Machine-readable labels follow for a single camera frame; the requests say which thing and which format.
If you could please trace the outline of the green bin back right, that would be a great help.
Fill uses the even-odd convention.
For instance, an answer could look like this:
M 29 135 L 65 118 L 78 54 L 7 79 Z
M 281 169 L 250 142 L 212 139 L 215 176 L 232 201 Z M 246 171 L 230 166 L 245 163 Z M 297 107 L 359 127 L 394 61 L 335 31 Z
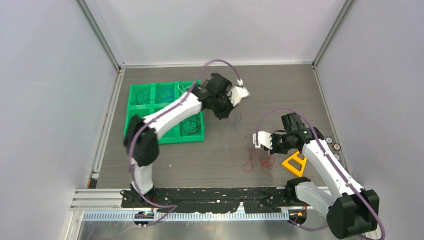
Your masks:
M 201 81 L 179 81 L 176 84 L 176 94 L 175 97 L 178 99 L 179 97 L 183 96 L 191 87 L 193 83 L 200 84 Z

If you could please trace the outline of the aluminium corner post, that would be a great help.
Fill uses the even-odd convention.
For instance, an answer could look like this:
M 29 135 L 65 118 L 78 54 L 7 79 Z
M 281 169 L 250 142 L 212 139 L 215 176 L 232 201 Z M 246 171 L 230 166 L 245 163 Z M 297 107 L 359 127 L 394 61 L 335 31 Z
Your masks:
M 125 68 L 125 63 L 110 36 L 97 4 L 93 0 L 76 0 L 75 2 L 111 65 L 117 73 L 120 73 Z

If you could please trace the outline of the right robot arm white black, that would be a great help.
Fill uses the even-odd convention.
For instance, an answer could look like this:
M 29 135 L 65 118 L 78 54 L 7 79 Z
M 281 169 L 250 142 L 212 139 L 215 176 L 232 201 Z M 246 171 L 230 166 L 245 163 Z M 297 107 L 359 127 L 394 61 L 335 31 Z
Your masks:
M 272 133 L 271 153 L 286 154 L 299 150 L 315 167 L 329 193 L 316 187 L 305 176 L 287 181 L 285 198 L 291 205 L 307 203 L 326 218 L 327 226 L 338 239 L 377 229 L 380 198 L 366 190 L 343 168 L 329 150 L 324 136 L 316 127 L 306 127 L 296 113 L 281 116 L 284 133 Z

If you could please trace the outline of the aluminium rail front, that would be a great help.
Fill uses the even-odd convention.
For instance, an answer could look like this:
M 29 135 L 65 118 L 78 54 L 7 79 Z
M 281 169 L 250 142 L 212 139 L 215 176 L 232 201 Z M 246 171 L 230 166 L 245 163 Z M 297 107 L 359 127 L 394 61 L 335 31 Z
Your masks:
M 274 213 L 246 213 L 242 205 L 233 213 L 175 213 L 176 205 L 165 205 L 169 212 L 161 213 L 156 208 L 123 208 L 122 189 L 79 189 L 75 192 L 71 210 L 81 211 L 84 221 L 133 221 L 136 224 L 160 222 L 205 222 L 205 221 L 285 221 L 304 220 L 311 206 L 281 207 Z

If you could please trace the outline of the green bin back left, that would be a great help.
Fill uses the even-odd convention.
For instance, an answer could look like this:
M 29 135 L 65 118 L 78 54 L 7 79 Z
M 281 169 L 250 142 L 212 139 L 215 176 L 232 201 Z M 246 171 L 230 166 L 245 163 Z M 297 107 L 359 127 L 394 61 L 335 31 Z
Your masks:
M 154 102 L 155 84 L 132 84 L 129 87 L 128 107 L 149 106 Z

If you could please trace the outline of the yellow triangle block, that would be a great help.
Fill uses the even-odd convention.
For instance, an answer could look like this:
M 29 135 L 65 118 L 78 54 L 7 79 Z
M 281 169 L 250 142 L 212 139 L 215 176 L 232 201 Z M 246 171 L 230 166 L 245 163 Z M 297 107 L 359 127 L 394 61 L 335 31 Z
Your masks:
M 305 167 L 308 159 L 299 151 L 296 151 L 291 156 L 286 158 L 281 166 L 296 177 L 302 177 L 304 175 Z

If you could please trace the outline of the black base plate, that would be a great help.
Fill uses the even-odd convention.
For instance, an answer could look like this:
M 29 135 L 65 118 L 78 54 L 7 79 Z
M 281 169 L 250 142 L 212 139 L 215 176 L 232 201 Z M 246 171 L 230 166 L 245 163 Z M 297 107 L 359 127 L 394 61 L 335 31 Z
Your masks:
M 207 187 L 207 188 L 154 188 L 145 197 L 152 205 L 137 195 L 135 189 L 122 189 L 122 208 L 151 208 L 168 213 L 164 206 L 176 205 L 173 213 L 234 213 L 241 205 L 248 214 L 276 213 L 281 207 L 300 207 L 305 202 L 289 198 L 284 188 L 278 187 Z

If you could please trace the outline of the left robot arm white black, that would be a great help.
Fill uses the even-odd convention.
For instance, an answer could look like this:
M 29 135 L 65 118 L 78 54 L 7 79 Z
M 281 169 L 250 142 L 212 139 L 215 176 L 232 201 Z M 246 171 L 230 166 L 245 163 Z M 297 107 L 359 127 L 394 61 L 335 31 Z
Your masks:
M 248 96 L 241 78 L 232 84 L 214 72 L 202 83 L 193 82 L 180 97 L 160 110 L 147 116 L 132 116 L 123 145 L 129 157 L 130 188 L 135 192 L 135 202 L 141 207 L 148 207 L 153 202 L 153 163 L 160 154 L 159 141 L 169 130 L 203 110 L 211 110 L 220 120 L 228 118 Z

